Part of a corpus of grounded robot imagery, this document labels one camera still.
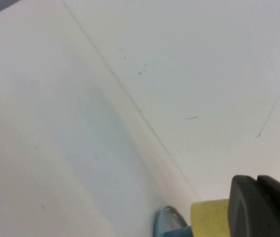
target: scratch mark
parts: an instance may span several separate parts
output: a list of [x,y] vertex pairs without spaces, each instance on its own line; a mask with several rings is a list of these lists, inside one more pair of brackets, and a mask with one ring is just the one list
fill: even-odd
[[185,118],[185,120],[196,119],[196,118],[198,118],[198,116],[197,117],[192,117],[192,118]]
[[266,124],[268,123],[268,120],[269,120],[270,116],[272,115],[272,113],[273,113],[273,111],[274,111],[274,108],[276,107],[276,105],[277,105],[279,99],[280,99],[280,93],[279,93],[279,95],[277,96],[275,102],[273,103],[272,108],[269,110],[269,113],[268,113],[268,115],[267,115],[267,118],[265,119],[265,121],[264,121],[264,123],[263,123],[263,126],[262,126],[261,129],[259,130],[259,133],[258,133],[258,135],[256,136],[256,138],[259,138],[260,135],[262,134],[262,132],[264,131],[265,126],[266,126]]

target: blue part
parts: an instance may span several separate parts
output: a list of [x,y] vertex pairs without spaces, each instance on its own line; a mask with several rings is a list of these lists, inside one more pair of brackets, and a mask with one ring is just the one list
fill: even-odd
[[191,226],[164,233],[164,237],[193,237]]

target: white wall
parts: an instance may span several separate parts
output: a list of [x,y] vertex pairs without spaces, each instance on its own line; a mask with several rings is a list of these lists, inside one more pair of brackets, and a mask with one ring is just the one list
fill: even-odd
[[280,180],[280,1],[65,2],[200,199]]
[[62,2],[0,13],[0,236],[151,236],[169,159]]

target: dark speck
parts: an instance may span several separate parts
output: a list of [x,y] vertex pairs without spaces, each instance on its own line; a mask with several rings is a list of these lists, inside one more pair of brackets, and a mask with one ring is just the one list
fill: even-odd
[[191,117],[191,118],[185,118],[185,120],[188,120],[188,119],[196,119],[198,117]]

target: yellow tape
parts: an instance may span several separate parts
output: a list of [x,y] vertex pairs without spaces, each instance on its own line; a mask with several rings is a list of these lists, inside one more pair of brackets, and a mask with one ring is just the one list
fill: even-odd
[[191,226],[194,237],[230,237],[229,200],[195,202],[191,205]]

